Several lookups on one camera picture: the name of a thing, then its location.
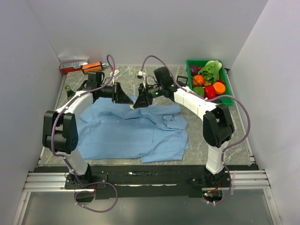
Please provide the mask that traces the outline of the orange black tube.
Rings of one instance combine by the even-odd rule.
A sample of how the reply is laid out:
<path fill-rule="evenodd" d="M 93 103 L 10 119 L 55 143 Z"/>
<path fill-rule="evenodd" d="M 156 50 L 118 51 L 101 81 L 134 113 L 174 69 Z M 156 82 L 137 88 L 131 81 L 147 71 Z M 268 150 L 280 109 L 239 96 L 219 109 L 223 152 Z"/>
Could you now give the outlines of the orange black tube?
<path fill-rule="evenodd" d="M 82 65 L 82 72 L 84 74 L 87 74 L 91 71 L 102 71 L 106 66 L 107 66 L 106 63 L 102 63 L 100 61 L 95 63 L 89 63 L 89 64 Z"/>

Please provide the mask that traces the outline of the green plastic tray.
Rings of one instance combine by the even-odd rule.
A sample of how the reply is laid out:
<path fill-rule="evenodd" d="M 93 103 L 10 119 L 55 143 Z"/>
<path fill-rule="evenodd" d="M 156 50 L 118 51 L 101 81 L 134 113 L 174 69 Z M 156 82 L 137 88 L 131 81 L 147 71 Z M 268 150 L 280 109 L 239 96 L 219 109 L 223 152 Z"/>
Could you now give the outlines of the green plastic tray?
<path fill-rule="evenodd" d="M 206 63 L 208 61 L 210 61 L 210 60 L 187 60 L 186 61 L 188 82 L 189 82 L 190 89 L 193 90 L 193 88 L 194 88 L 194 86 L 192 84 L 192 79 L 193 79 L 194 75 L 191 75 L 189 66 L 190 65 L 197 65 L 199 67 L 199 71 L 200 71 L 206 65 Z M 226 104 L 226 105 L 233 105 L 233 100 L 231 98 L 225 97 L 225 95 L 231 95 L 232 92 L 231 92 L 231 89 L 229 87 L 228 79 L 226 77 L 225 69 L 223 67 L 223 64 L 222 64 L 221 70 L 219 71 L 219 80 L 217 82 L 223 83 L 226 86 L 226 92 L 223 95 L 217 95 L 216 94 L 216 97 L 220 96 L 221 98 L 219 100 L 216 100 L 215 102 L 218 103 L 218 104 L 223 103 L 223 104 Z"/>

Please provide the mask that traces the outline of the black clear display box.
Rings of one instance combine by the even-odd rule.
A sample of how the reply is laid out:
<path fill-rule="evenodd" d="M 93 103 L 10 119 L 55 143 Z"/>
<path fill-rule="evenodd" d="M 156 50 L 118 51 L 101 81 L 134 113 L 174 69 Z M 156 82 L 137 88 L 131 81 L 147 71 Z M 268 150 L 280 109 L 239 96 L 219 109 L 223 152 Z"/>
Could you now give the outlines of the black clear display box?
<path fill-rule="evenodd" d="M 178 75 L 176 77 L 176 82 L 180 85 L 180 86 L 188 86 L 188 77 L 186 76 L 181 76 L 181 75 Z"/>

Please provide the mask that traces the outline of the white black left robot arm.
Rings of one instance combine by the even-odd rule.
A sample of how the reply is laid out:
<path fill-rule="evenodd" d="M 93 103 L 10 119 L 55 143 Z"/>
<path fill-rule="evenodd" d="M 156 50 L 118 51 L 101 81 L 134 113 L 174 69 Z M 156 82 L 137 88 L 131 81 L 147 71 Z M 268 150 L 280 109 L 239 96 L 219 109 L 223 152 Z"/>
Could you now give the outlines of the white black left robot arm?
<path fill-rule="evenodd" d="M 43 146 L 52 154 L 64 160 L 71 180 L 81 188 L 94 184 L 91 167 L 77 149 L 79 137 L 77 119 L 83 111 L 99 98 L 110 98 L 113 103 L 133 104 L 132 99 L 123 91 L 113 77 L 105 77 L 103 72 L 92 71 L 75 95 L 56 111 L 44 114 Z"/>

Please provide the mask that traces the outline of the red toy bell pepper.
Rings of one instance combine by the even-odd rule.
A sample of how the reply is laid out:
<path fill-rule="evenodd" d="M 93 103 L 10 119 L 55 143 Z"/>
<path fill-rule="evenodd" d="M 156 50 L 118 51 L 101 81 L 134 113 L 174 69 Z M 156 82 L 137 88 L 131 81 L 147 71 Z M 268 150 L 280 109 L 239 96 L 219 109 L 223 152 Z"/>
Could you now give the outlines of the red toy bell pepper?
<path fill-rule="evenodd" d="M 207 99 L 213 99 L 216 97 L 216 93 L 215 93 L 215 89 L 213 88 L 213 86 L 206 86 L 204 88 L 204 91 L 205 91 L 205 97 Z"/>

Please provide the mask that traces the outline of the orange toy pumpkin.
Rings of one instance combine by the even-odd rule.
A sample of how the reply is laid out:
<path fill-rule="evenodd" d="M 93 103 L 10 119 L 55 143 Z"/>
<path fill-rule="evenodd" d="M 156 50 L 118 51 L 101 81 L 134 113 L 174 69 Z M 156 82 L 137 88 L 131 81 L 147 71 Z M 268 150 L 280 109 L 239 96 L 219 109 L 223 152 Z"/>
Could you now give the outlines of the orange toy pumpkin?
<path fill-rule="evenodd" d="M 195 75 L 193 76 L 193 79 L 192 79 L 192 84 L 194 87 L 200 87 L 200 86 L 203 86 L 205 83 L 205 79 L 202 75 Z"/>

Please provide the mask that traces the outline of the green toy lettuce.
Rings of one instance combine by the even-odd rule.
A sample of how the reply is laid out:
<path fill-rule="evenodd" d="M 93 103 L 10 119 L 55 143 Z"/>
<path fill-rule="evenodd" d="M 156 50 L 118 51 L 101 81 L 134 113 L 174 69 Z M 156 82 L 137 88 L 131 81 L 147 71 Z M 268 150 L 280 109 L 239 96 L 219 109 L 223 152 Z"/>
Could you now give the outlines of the green toy lettuce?
<path fill-rule="evenodd" d="M 222 68 L 222 63 L 218 60 L 210 60 L 198 72 L 207 82 L 215 83 L 219 80 L 219 71 Z"/>

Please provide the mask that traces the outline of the purple toy onion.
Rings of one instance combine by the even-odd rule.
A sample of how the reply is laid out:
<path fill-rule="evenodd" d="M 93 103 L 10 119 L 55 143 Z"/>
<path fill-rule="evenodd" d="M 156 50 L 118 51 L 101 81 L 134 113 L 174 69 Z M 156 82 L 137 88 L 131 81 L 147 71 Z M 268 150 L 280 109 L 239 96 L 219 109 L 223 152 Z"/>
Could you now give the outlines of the purple toy onion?
<path fill-rule="evenodd" d="M 190 73 L 191 75 L 196 75 L 199 72 L 199 67 L 197 65 L 190 65 Z"/>

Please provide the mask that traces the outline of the light blue shirt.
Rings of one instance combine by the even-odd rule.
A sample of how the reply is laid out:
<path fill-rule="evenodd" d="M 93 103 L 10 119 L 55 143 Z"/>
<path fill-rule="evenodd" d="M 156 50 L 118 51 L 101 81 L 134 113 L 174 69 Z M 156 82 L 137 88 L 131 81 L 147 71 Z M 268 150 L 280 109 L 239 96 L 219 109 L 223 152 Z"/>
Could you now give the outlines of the light blue shirt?
<path fill-rule="evenodd" d="M 187 126 L 177 104 L 131 109 L 100 98 L 79 117 L 77 148 L 85 160 L 182 160 L 189 148 Z"/>

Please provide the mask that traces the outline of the red white carton box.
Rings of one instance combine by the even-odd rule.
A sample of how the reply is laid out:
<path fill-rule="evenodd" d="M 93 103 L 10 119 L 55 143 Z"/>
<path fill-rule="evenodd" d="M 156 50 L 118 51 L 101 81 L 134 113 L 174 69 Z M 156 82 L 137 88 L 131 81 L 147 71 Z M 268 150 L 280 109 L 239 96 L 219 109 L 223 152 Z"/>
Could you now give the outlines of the red white carton box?
<path fill-rule="evenodd" d="M 70 72 L 80 71 L 83 68 L 83 65 L 87 65 L 89 62 L 88 58 L 69 58 L 69 59 L 60 59 L 60 71 L 63 74 Z"/>

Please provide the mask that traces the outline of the green toy bell pepper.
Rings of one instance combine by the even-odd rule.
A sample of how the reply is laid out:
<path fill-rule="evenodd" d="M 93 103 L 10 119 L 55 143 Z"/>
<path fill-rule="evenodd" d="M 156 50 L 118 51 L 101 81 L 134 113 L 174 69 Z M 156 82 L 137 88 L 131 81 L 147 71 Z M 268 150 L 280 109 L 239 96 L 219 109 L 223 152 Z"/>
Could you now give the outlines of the green toy bell pepper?
<path fill-rule="evenodd" d="M 193 92 L 196 93 L 197 95 L 203 97 L 203 98 L 205 97 L 205 91 L 204 91 L 203 87 L 194 87 Z"/>

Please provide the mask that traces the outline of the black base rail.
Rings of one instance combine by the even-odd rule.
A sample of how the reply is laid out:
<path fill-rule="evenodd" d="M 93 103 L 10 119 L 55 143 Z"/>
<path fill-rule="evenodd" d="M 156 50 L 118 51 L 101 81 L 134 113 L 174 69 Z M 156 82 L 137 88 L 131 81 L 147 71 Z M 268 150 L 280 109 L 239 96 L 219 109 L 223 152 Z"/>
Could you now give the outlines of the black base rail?
<path fill-rule="evenodd" d="M 94 165 L 92 180 L 79 184 L 64 166 L 38 166 L 28 173 L 23 191 L 70 192 L 84 203 L 116 196 L 202 198 L 206 191 L 270 188 L 266 172 L 256 164 L 229 169 L 213 175 L 203 165 Z"/>

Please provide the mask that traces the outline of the green glass bottle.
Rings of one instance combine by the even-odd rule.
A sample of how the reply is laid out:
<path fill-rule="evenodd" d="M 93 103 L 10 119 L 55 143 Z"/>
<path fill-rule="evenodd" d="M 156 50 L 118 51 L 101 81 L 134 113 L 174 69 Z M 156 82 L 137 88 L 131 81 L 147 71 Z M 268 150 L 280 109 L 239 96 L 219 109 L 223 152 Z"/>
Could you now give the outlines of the green glass bottle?
<path fill-rule="evenodd" d="M 68 101 L 71 100 L 75 96 L 75 92 L 70 88 L 70 86 L 65 86 L 65 91 L 67 93 L 67 99 Z"/>

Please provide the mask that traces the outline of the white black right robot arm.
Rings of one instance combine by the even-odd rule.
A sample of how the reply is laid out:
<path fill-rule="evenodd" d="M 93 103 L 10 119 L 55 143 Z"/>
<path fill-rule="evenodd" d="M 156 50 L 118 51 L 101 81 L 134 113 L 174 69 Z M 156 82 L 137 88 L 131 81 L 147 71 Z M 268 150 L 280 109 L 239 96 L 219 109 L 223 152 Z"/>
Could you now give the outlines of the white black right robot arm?
<path fill-rule="evenodd" d="M 138 97 L 133 108 L 148 107 L 157 97 L 169 98 L 195 115 L 203 122 L 202 134 L 208 144 L 208 160 L 206 163 L 205 182 L 215 187 L 221 182 L 220 173 L 224 171 L 224 149 L 234 133 L 233 120 L 227 105 L 215 104 L 198 96 L 188 87 L 180 87 L 170 75 L 169 69 L 160 67 L 154 70 L 156 84 L 147 84 L 146 78 L 138 88 Z"/>

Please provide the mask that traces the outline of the orange toy carrot slice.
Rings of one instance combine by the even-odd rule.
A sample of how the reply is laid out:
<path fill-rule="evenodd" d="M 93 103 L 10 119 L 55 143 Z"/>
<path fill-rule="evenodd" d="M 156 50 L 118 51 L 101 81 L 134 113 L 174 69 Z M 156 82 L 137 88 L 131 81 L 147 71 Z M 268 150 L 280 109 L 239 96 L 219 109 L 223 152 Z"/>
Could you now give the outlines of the orange toy carrot slice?
<path fill-rule="evenodd" d="M 215 93 L 217 95 L 223 95 L 226 92 L 226 86 L 221 82 L 215 82 L 213 84 L 213 88 L 215 89 Z"/>

